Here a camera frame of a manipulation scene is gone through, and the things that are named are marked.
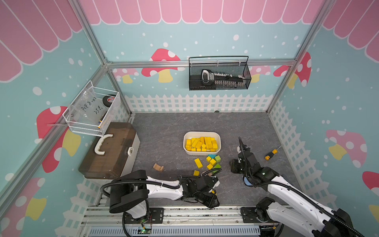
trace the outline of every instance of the gray marble floor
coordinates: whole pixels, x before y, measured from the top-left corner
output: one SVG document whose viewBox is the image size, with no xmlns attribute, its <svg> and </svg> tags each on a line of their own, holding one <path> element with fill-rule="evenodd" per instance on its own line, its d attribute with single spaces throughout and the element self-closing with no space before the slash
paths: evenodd
<svg viewBox="0 0 379 237">
<path fill-rule="evenodd" d="M 141 141 L 133 171 L 146 170 L 147 175 L 164 180 L 175 180 L 179 175 L 193 175 L 198 170 L 194 159 L 200 158 L 206 171 L 206 156 L 187 155 L 183 137 L 189 131 L 211 131 L 221 137 L 222 172 L 216 188 L 221 205 L 255 205 L 269 196 L 281 204 L 279 198 L 262 188 L 247 187 L 241 174 L 230 171 L 229 161 L 237 158 L 238 137 L 251 148 L 261 166 L 269 166 L 296 188 L 300 188 L 288 159 L 282 149 L 269 161 L 264 156 L 280 145 L 266 113 L 137 113 L 133 122 Z M 154 170 L 157 163 L 164 172 Z M 187 202 L 150 198 L 150 206 L 187 206 Z"/>
</svg>

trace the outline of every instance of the black wire basket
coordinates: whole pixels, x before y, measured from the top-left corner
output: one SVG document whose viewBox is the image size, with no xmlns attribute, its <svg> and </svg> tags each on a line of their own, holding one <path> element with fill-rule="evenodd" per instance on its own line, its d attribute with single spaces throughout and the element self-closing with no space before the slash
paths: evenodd
<svg viewBox="0 0 379 237">
<path fill-rule="evenodd" d="M 251 81 L 248 59 L 248 56 L 189 58 L 189 90 L 248 89 Z"/>
</svg>

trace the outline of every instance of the clear plastic bag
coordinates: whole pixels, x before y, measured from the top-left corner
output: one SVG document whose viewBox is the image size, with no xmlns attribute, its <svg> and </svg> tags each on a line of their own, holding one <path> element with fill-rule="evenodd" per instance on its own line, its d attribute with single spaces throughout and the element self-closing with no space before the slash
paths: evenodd
<svg viewBox="0 0 379 237">
<path fill-rule="evenodd" d="M 94 93 L 84 88 L 80 92 L 78 99 L 69 107 L 69 121 L 84 122 L 89 120 L 98 125 L 106 111 L 107 108 L 102 101 Z"/>
</svg>

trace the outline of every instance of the vent grille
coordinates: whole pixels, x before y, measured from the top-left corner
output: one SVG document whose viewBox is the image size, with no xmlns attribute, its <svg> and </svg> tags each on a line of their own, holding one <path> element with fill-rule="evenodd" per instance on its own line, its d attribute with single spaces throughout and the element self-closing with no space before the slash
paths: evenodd
<svg viewBox="0 0 379 237">
<path fill-rule="evenodd" d="M 138 226 L 126 226 L 133 236 L 249 236 L 260 235 L 259 226 L 153 226 L 151 234 L 137 234 Z M 91 227 L 89 237 L 125 236 L 121 226 Z"/>
</svg>

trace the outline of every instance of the white wire basket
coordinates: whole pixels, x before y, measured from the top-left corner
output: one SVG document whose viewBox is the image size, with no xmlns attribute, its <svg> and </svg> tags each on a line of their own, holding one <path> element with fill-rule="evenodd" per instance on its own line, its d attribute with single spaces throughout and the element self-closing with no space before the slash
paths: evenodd
<svg viewBox="0 0 379 237">
<path fill-rule="evenodd" d="M 70 106 L 63 112 L 62 116 L 66 120 L 66 123 L 70 127 L 70 130 L 72 132 L 102 137 L 105 135 L 105 132 L 108 129 L 108 126 L 113 120 L 115 114 L 117 113 L 117 110 L 120 108 L 120 94 L 117 91 L 94 87 L 91 81 L 89 81 L 85 85 L 85 88 L 87 88 L 88 91 L 94 93 L 96 95 L 96 99 L 100 100 L 101 103 L 103 103 L 104 96 L 108 96 L 110 94 L 116 95 L 111 106 L 108 108 L 108 111 L 106 112 L 104 118 L 101 120 L 101 123 L 94 124 L 85 116 L 81 116 L 81 118 L 78 121 L 70 121 L 69 118 L 75 117 L 78 113 L 78 111 L 76 111 L 75 109 L 69 111 Z M 79 93 L 75 97 L 75 99 L 71 102 L 70 105 L 77 101 L 80 98 L 80 96 L 81 93 Z"/>
</svg>

